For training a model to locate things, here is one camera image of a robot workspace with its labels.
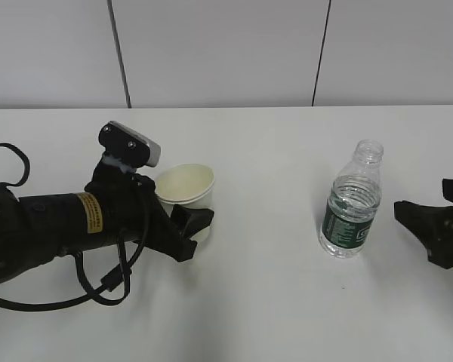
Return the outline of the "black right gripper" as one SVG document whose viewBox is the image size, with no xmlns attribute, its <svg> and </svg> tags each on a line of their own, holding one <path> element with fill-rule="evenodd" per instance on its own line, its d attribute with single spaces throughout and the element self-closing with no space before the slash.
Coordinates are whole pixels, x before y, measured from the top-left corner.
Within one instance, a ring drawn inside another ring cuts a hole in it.
<svg viewBox="0 0 453 362">
<path fill-rule="evenodd" d="M 443 198 L 453 203 L 453 179 L 442 180 Z M 396 201 L 394 217 L 427 249 L 428 260 L 443 269 L 453 268 L 453 206 L 431 207 Z"/>
</svg>

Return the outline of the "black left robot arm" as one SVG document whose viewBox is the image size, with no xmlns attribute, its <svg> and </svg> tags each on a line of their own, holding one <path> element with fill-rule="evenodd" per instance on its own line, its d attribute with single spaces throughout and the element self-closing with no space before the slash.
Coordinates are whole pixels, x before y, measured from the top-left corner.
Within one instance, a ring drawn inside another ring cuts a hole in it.
<svg viewBox="0 0 453 362">
<path fill-rule="evenodd" d="M 147 176 L 97 166 L 82 193 L 16 198 L 0 183 L 0 284 L 58 256 L 114 245 L 119 237 L 170 256 L 193 258 L 193 235 L 214 211 L 175 204 L 167 213 Z"/>
</svg>

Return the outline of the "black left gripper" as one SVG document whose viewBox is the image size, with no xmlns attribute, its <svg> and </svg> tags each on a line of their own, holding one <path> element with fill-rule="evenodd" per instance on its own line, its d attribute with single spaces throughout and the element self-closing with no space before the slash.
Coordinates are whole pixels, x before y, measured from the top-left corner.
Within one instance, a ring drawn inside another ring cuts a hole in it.
<svg viewBox="0 0 453 362">
<path fill-rule="evenodd" d="M 177 256 L 178 262 L 192 259 L 198 245 L 192 237 L 211 225 L 214 211 L 175 204 L 170 220 L 156 197 L 155 188 L 148 176 L 97 165 L 85 191 L 100 205 L 105 232 L 121 229 L 136 232 L 146 237 L 145 246 L 150 249 Z"/>
</svg>

